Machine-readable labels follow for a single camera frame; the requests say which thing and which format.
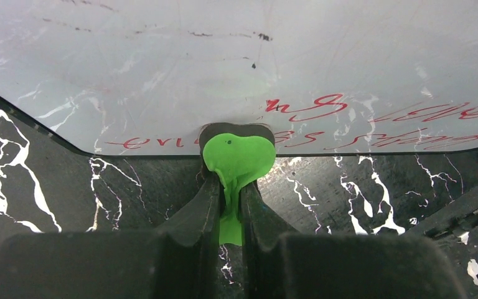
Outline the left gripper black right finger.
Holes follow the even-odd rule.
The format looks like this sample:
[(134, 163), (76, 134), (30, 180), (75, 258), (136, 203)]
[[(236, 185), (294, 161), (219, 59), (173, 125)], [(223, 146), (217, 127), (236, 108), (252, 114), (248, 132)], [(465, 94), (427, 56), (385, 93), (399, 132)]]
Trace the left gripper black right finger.
[(240, 214), (243, 225), (243, 253), (247, 256), (269, 252), (276, 246), (281, 235), (297, 232), (264, 202), (256, 181), (240, 191)]

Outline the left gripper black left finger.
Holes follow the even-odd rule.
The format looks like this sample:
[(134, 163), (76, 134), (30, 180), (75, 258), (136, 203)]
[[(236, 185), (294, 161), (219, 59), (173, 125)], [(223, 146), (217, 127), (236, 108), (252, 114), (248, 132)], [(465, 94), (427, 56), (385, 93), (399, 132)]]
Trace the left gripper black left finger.
[(154, 252), (187, 250), (196, 256), (211, 256), (217, 250), (220, 217), (220, 180), (209, 175), (198, 193), (155, 230)]

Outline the green bone-shaped eraser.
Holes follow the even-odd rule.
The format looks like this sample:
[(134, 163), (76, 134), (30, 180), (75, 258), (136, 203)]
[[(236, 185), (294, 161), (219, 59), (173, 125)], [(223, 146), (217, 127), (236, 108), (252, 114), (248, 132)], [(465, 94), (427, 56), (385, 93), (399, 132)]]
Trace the green bone-shaped eraser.
[(199, 147), (204, 166), (218, 176), (223, 187), (219, 244), (241, 246), (240, 192), (273, 167), (276, 158), (274, 133), (260, 123), (211, 123), (201, 130)]

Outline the small white whiteboard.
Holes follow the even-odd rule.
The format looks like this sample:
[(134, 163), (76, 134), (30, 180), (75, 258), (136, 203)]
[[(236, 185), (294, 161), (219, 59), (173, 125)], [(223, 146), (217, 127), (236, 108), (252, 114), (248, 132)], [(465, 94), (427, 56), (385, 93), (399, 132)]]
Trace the small white whiteboard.
[(0, 1), (0, 98), (66, 145), (195, 155), (478, 148), (478, 1)]

